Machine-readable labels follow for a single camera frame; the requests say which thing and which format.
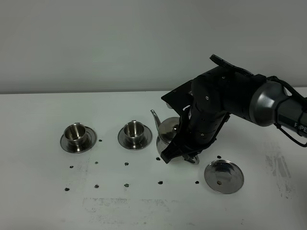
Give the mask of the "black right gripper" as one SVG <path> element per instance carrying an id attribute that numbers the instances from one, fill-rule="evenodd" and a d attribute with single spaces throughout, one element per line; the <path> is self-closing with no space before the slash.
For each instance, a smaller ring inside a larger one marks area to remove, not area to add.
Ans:
<path id="1" fill-rule="evenodd" d="M 175 137 L 161 153 L 165 163 L 182 156 L 196 164 L 194 158 L 216 141 L 216 136 L 230 118 L 230 113 L 200 109 L 191 89 L 192 80 L 161 97 L 179 115 Z"/>

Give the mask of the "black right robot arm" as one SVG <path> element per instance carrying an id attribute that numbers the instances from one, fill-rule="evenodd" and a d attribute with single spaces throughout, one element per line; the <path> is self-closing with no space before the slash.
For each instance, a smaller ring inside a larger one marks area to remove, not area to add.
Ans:
<path id="1" fill-rule="evenodd" d="M 210 59 L 215 68 L 162 97 L 179 115 L 178 132 L 161 153 L 164 162 L 192 161 L 216 141 L 230 115 L 307 135 L 307 100 L 287 82 L 252 74 L 217 55 Z"/>

